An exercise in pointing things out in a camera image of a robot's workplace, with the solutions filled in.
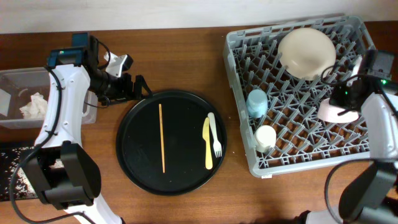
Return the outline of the wooden chopstick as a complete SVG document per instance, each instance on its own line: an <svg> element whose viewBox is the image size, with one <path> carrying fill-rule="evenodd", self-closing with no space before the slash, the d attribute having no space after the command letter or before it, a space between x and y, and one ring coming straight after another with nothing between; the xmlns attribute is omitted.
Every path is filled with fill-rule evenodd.
<svg viewBox="0 0 398 224"><path fill-rule="evenodd" d="M161 159L162 159L162 173L165 173L165 148L164 148L164 129L162 117L162 104L159 104L159 126L160 126L160 145L161 145Z"/></svg>

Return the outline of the pink small bowl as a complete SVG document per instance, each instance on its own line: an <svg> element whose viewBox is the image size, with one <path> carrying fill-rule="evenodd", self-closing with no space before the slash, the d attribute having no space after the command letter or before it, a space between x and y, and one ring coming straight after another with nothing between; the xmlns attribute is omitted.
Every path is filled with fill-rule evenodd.
<svg viewBox="0 0 398 224"><path fill-rule="evenodd" d="M338 113L343 112L344 109L329 104L329 98L324 99L319 106L317 117L322 121L329 123L351 123L359 118L358 112L349 111L343 115Z"/></svg>

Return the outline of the cream round plate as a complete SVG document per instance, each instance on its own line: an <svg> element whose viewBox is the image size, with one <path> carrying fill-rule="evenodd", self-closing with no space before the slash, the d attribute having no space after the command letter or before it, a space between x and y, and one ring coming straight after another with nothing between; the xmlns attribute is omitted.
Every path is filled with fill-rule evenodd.
<svg viewBox="0 0 398 224"><path fill-rule="evenodd" d="M331 39L319 30L299 28L288 33L279 43L279 62L292 76L314 80L335 64L336 50Z"/></svg>

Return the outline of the yellow plastic knife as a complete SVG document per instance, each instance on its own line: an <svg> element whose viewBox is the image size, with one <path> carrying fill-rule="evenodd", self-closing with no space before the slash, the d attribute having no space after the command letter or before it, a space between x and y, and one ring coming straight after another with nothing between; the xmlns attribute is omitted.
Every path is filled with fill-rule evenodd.
<svg viewBox="0 0 398 224"><path fill-rule="evenodd" d="M211 170L213 168L213 160L211 155L209 127L210 120L209 118L205 118L202 131L202 138L205 140L205 168Z"/></svg>

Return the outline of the light blue plastic cup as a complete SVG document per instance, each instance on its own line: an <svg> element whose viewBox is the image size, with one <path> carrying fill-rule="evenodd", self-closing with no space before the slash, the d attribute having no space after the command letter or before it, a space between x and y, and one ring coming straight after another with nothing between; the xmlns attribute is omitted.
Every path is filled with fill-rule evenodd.
<svg viewBox="0 0 398 224"><path fill-rule="evenodd" d="M268 110L267 94L261 89L252 90L248 94L246 106L250 117L261 118Z"/></svg>

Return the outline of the cream plastic cup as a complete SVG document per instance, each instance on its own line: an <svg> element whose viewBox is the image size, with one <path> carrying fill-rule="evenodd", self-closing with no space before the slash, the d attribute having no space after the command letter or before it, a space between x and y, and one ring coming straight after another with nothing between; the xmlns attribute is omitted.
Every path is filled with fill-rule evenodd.
<svg viewBox="0 0 398 224"><path fill-rule="evenodd" d="M256 151L264 153L276 144L276 131L272 126L262 125L254 133L256 139Z"/></svg>

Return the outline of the white plastic fork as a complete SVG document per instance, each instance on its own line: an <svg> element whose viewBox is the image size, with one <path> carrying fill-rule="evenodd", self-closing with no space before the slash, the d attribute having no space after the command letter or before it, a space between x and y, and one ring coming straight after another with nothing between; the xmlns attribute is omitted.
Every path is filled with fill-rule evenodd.
<svg viewBox="0 0 398 224"><path fill-rule="evenodd" d="M208 118L209 118L209 122L210 122L211 133L213 136L213 150L214 150L216 157L221 157L222 156L222 146L218 140L216 120L215 120L214 113L212 113L212 112L208 113Z"/></svg>

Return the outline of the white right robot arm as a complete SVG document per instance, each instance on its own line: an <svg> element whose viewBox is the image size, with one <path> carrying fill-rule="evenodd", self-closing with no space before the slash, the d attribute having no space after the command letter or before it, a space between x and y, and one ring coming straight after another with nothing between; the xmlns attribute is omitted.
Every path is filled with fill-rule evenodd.
<svg viewBox="0 0 398 224"><path fill-rule="evenodd" d="M343 191L338 208L330 205L328 191L333 174L347 165L341 162L329 172L324 185L326 210L306 211L296 223L397 223L397 200L388 197L397 189L397 83L391 80L394 54L367 50L350 69L352 75L334 83L330 98L323 100L318 117L327 122L347 123L349 114L362 114L368 129L369 163Z"/></svg>

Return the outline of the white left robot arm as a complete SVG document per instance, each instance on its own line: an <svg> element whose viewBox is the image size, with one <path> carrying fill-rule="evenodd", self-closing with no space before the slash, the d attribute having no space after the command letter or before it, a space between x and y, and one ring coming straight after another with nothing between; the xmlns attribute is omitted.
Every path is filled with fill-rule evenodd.
<svg viewBox="0 0 398 224"><path fill-rule="evenodd" d="M101 194L98 165L83 149L81 123L85 95L92 91L103 106L143 100L152 91L140 75L132 77L130 55L106 55L87 32L73 34L68 48L51 51L46 71L50 93L44 123L34 149L17 165L41 203L52 205L81 223L122 223Z"/></svg>

